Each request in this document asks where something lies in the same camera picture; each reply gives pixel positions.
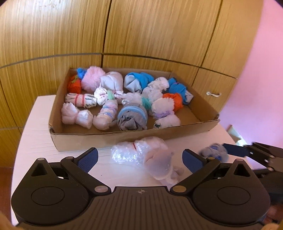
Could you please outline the translucent white sock bundle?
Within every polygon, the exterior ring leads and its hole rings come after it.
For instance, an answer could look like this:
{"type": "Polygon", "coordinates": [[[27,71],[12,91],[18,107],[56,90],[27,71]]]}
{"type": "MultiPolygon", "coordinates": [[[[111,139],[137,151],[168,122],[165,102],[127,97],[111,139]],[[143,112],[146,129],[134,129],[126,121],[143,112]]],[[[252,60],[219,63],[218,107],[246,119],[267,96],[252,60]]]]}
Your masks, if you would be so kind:
{"type": "Polygon", "coordinates": [[[184,169],[172,162],[174,152],[159,137],[145,137],[134,142],[120,142],[111,148],[112,161],[144,169],[165,186],[179,182],[184,169]]]}

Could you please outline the white pastel striped sock bundle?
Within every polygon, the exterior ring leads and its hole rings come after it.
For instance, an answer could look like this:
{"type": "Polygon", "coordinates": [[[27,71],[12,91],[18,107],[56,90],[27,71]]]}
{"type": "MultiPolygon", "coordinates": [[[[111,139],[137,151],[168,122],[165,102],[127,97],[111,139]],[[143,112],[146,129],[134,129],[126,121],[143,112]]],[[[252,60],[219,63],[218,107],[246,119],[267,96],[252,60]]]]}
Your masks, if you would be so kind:
{"type": "Polygon", "coordinates": [[[93,125],[98,130],[108,130],[116,124],[118,103],[116,100],[107,100],[98,115],[93,117],[93,125]]]}

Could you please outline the light pink knit sock roll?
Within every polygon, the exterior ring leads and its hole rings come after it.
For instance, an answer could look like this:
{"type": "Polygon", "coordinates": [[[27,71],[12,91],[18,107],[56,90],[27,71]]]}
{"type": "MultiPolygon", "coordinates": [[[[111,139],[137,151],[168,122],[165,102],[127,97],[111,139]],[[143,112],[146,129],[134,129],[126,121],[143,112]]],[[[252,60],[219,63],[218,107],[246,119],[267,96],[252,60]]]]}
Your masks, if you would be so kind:
{"type": "Polygon", "coordinates": [[[123,76],[116,71],[108,72],[101,77],[101,86],[107,90],[123,91],[123,76]]]}

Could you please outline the blue sock with pink band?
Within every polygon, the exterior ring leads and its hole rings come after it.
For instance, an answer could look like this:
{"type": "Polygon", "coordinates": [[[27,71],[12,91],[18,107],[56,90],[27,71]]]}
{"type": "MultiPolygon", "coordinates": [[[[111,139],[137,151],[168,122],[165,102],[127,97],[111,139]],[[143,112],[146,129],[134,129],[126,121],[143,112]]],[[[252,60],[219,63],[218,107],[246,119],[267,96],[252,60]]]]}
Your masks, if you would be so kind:
{"type": "Polygon", "coordinates": [[[141,93],[152,81],[154,77],[148,73],[131,72],[124,77],[124,88],[131,93],[141,93]]]}

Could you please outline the brown cardboard box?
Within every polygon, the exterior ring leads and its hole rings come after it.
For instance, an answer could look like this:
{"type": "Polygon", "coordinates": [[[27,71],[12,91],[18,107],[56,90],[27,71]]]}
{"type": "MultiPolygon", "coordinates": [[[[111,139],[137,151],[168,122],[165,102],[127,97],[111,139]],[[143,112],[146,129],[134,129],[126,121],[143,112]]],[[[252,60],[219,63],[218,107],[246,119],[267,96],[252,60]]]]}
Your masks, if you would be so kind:
{"type": "Polygon", "coordinates": [[[141,101],[123,102],[110,91],[106,91],[105,102],[91,108],[84,105],[85,93],[67,103],[67,85],[76,72],[68,70],[49,119],[49,132],[58,151],[110,147],[153,136],[174,139],[209,131],[219,121],[219,114],[192,88],[191,102],[177,111],[170,98],[159,98],[146,109],[141,101]]]}

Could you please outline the pale pink sock bundle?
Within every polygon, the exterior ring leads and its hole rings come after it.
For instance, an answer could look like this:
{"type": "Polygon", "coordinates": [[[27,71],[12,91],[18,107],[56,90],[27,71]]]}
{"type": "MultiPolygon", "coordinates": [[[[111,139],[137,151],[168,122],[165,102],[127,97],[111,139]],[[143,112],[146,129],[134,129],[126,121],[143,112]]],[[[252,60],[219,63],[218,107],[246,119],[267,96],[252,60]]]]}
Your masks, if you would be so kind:
{"type": "Polygon", "coordinates": [[[79,110],[72,103],[64,103],[61,108],[61,120],[65,125],[77,124],[90,129],[93,124],[93,115],[88,109],[79,110]]]}

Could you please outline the bright orange sock bundle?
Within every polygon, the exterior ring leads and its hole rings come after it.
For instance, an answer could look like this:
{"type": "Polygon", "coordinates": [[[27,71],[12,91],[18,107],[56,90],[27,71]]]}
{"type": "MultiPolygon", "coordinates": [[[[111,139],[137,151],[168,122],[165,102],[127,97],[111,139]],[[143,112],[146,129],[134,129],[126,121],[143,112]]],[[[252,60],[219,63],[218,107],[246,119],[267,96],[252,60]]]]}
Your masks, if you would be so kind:
{"type": "Polygon", "coordinates": [[[163,94],[163,98],[171,98],[174,101],[174,112],[183,108],[182,96],[180,93],[165,93],[163,94]]]}

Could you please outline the white striped sock red band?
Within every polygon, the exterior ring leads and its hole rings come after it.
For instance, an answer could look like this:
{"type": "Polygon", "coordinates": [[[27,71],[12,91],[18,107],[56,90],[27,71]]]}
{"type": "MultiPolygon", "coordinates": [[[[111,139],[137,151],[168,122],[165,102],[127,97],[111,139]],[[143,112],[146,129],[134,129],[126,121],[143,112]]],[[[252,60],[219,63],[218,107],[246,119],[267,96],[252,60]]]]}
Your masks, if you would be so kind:
{"type": "Polygon", "coordinates": [[[65,103],[72,103],[76,107],[89,109],[92,107],[96,107],[97,99],[94,95],[88,93],[68,93],[65,96],[65,103]]]}

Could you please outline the white sock purple band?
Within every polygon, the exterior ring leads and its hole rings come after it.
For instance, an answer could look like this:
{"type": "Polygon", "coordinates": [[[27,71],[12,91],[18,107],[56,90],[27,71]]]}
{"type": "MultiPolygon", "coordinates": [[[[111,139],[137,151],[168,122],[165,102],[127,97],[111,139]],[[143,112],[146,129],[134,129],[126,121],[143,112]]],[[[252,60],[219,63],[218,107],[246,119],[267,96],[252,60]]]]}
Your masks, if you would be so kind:
{"type": "Polygon", "coordinates": [[[180,119],[175,115],[174,105],[172,98],[159,98],[153,102],[151,111],[155,119],[155,129],[178,127],[181,125],[180,119]]]}

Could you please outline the grey sock blue band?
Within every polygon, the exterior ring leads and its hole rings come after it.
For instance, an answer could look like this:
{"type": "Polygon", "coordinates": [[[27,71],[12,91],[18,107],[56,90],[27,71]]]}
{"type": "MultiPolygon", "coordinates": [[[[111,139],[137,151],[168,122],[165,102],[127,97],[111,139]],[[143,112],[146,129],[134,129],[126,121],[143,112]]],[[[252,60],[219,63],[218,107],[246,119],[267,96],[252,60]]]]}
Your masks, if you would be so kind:
{"type": "Polygon", "coordinates": [[[146,130],[147,122],[146,109],[137,103],[126,104],[117,115],[117,125],[121,131],[146,130]]]}

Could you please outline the white speckled sock green band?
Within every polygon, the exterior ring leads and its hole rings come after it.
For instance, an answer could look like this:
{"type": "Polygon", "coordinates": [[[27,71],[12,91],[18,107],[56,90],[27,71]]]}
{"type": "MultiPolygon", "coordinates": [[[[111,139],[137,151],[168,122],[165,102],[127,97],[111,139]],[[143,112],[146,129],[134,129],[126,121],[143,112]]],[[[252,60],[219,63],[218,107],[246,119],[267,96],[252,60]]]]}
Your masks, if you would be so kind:
{"type": "Polygon", "coordinates": [[[122,100],[125,97],[123,91],[112,91],[103,88],[101,85],[95,90],[94,97],[98,105],[102,106],[107,100],[116,100],[118,104],[122,104],[122,100]]]}

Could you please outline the blue sock black trim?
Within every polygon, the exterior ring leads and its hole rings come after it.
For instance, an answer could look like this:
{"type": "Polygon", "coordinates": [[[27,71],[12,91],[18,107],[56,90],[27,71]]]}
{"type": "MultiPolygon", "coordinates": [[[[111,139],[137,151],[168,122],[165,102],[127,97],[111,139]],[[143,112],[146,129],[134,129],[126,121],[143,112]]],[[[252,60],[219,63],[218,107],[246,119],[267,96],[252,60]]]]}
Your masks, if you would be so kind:
{"type": "Polygon", "coordinates": [[[191,102],[194,96],[184,84],[177,82],[175,78],[170,78],[168,83],[169,88],[167,91],[169,93],[179,93],[182,98],[182,103],[185,105],[188,105],[191,102]]]}

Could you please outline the fluffy pink pompom sock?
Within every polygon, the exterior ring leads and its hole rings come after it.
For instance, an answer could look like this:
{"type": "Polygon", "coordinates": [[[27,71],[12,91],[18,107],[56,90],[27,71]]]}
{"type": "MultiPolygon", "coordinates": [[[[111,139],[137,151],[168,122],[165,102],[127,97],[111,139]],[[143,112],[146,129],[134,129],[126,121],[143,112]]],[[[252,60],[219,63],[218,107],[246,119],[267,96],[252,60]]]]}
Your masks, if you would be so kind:
{"type": "Polygon", "coordinates": [[[95,90],[100,86],[101,77],[105,74],[106,73],[100,67],[89,67],[81,80],[82,89],[88,93],[94,93],[95,90]]]}

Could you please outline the fluffy white sock teal band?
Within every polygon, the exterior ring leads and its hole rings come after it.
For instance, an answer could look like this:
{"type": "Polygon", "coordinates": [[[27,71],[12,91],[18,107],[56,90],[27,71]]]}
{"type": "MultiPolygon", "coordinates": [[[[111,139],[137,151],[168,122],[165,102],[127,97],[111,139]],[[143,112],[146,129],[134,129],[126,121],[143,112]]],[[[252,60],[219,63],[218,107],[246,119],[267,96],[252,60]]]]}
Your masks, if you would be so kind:
{"type": "Polygon", "coordinates": [[[121,103],[123,105],[136,103],[142,105],[147,111],[151,110],[153,102],[162,98],[163,94],[160,90],[146,87],[142,93],[126,93],[122,96],[121,103]]]}

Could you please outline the small blue pompom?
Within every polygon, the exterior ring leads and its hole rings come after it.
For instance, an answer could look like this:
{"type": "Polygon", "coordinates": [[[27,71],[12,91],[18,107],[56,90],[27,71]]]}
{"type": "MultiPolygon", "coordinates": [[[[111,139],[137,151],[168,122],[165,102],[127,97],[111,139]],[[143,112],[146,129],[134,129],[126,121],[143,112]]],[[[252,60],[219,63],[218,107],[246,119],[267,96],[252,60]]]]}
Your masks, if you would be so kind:
{"type": "Polygon", "coordinates": [[[87,70],[84,68],[78,68],[77,69],[77,76],[80,80],[84,78],[84,75],[86,74],[87,70]]]}

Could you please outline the wooden wardrobe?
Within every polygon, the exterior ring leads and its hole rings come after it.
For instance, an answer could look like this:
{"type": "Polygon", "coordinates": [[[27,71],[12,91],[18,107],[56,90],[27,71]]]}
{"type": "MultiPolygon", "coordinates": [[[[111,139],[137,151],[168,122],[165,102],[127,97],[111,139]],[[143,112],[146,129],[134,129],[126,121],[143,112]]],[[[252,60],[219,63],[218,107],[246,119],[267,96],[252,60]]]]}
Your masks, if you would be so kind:
{"type": "Polygon", "coordinates": [[[1,167],[13,166],[36,98],[56,93],[69,68],[175,72],[221,111],[262,8],[263,1],[2,2],[1,167]]]}

